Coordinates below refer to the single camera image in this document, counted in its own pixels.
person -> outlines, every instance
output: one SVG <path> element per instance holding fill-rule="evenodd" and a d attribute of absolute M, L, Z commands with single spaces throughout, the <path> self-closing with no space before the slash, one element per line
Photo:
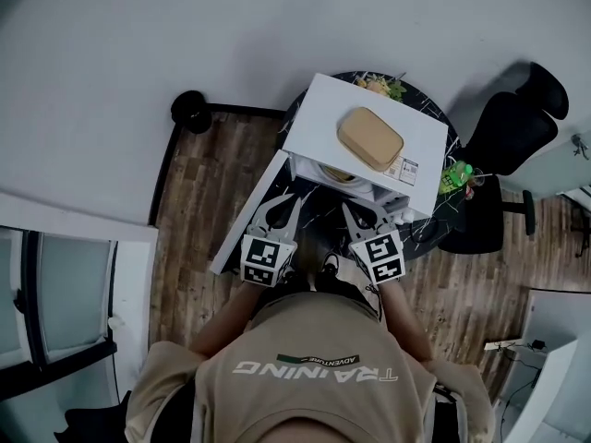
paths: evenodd
<path fill-rule="evenodd" d="M 191 350 L 152 345 L 127 440 L 490 442 L 478 370 L 434 358 L 399 282 L 379 285 L 384 328 L 338 269 L 329 254 L 316 292 L 295 272 L 275 288 L 244 282 Z"/>

beige t-shirt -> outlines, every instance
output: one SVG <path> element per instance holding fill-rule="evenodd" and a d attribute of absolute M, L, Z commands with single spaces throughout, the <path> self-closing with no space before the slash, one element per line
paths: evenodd
<path fill-rule="evenodd" d="M 178 372 L 174 365 L 167 371 L 158 365 L 175 358 L 171 346 L 159 348 L 157 358 L 149 356 L 131 395 L 129 441 L 145 441 L 173 382 L 178 388 L 187 382 L 190 356 L 183 354 Z M 464 398 L 469 434 L 476 437 L 471 441 L 492 437 L 490 403 L 477 369 L 435 362 L 428 372 L 369 310 L 339 295 L 299 293 L 267 305 L 250 331 L 193 366 L 199 366 L 203 442 L 256 442 L 293 418 L 318 421 L 353 442 L 423 441 L 436 380 Z"/>

label sticker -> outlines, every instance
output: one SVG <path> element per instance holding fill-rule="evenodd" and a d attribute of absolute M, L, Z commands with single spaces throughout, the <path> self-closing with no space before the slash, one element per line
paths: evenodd
<path fill-rule="evenodd" d="M 417 171 L 418 164 L 416 162 L 398 156 L 384 174 L 392 179 L 413 186 L 416 181 Z"/>
<path fill-rule="evenodd" d="M 400 180 L 406 184 L 413 186 L 416 181 L 416 172 L 418 171 L 418 164 L 416 162 L 404 159 L 403 168 L 400 172 Z"/>
<path fill-rule="evenodd" d="M 403 168 L 403 160 L 404 158 L 402 156 L 398 156 L 394 162 L 392 163 L 392 165 L 388 168 L 388 170 L 385 172 L 385 174 L 388 177 L 391 177 L 392 179 L 400 179 L 400 172 L 402 171 Z"/>

white wall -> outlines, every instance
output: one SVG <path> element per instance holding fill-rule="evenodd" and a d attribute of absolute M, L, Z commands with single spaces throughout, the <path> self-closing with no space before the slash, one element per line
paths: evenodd
<path fill-rule="evenodd" d="M 581 138 L 591 145 L 591 130 L 582 133 Z M 529 190 L 535 198 L 547 198 L 580 186 L 589 186 L 591 161 L 580 154 L 575 156 L 574 150 L 570 140 L 547 150 L 527 160 L 513 174 L 501 176 L 501 186 L 514 192 Z"/>
<path fill-rule="evenodd" d="M 517 59 L 591 123 L 591 0 L 0 0 L 0 189 L 145 222 L 175 95 L 284 109 L 316 71 L 407 72 L 448 110 Z"/>
<path fill-rule="evenodd" d="M 591 436 L 591 293 L 532 291 L 533 311 L 525 326 L 527 342 L 542 340 L 550 350 L 578 339 L 571 367 L 545 422 L 572 437 Z"/>

cable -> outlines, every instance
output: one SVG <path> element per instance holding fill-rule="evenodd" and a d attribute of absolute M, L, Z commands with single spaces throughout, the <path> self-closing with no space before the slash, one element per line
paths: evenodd
<path fill-rule="evenodd" d="M 382 306 L 381 306 L 380 291 L 378 289 L 376 289 L 376 287 L 373 284 L 366 285 L 366 291 L 370 291 L 371 293 L 374 293 L 375 295 L 378 296 L 378 310 L 380 311 L 380 316 L 378 318 L 378 321 L 381 321 Z"/>
<path fill-rule="evenodd" d="M 504 346 L 504 348 L 527 348 L 532 353 L 542 353 L 544 350 L 548 349 L 548 346 L 544 345 L 542 348 L 534 348 L 534 346 L 530 343 L 526 343 L 526 344 L 511 343 L 507 346 Z"/>
<path fill-rule="evenodd" d="M 419 228 L 420 235 L 419 235 L 419 237 L 417 239 L 415 239 L 415 233 L 413 231 L 413 224 L 414 224 L 414 222 L 412 222 L 410 224 L 410 228 L 409 228 L 410 239 L 416 245 L 420 245 L 421 243 L 426 243 L 427 241 L 430 241 L 430 240 L 433 239 L 433 236 L 435 236 L 435 234 L 439 230 L 440 220 L 438 218 L 436 218 L 436 217 L 430 217 L 429 219 L 427 219 L 427 222 L 426 223 L 423 223 L 423 225 Z M 431 234 L 426 235 L 425 238 L 422 238 L 423 230 L 426 229 L 429 225 L 435 225 L 435 228 L 433 229 L 433 231 L 431 232 Z"/>
<path fill-rule="evenodd" d="M 536 371 L 541 371 L 542 369 L 540 367 L 536 367 L 534 365 L 527 365 L 526 363 L 524 363 L 521 359 L 514 359 L 511 358 L 510 356 L 508 356 L 507 354 L 505 354 L 505 347 L 499 346 L 498 352 L 501 352 L 501 354 L 503 356 L 505 356 L 509 361 L 512 361 L 514 363 L 521 363 L 522 365 L 524 365 L 525 367 L 531 367 L 532 369 L 535 369 Z"/>
<path fill-rule="evenodd" d="M 532 384 L 534 384 L 534 382 L 536 382 L 536 380 L 537 380 L 537 375 L 536 375 L 536 377 L 535 377 L 533 380 L 529 381 L 527 384 L 525 384 L 524 386 L 520 387 L 520 388 L 519 388 L 518 390 L 516 390 L 516 391 L 515 391 L 513 394 L 511 394 L 511 397 L 509 397 L 509 400 L 507 400 L 507 403 L 505 404 L 505 408 L 504 408 L 504 410 L 502 411 L 502 416 L 501 416 L 501 430 L 500 430 L 500 431 L 501 431 L 501 443 L 502 443 L 502 425 L 505 423 L 505 413 L 507 412 L 507 407 L 509 407 L 509 404 L 511 403 L 511 399 L 512 399 L 513 397 L 515 397 L 515 394 L 516 394 L 517 392 L 519 392 L 520 390 L 523 390 L 523 389 L 525 389 L 527 386 L 531 386 Z"/>

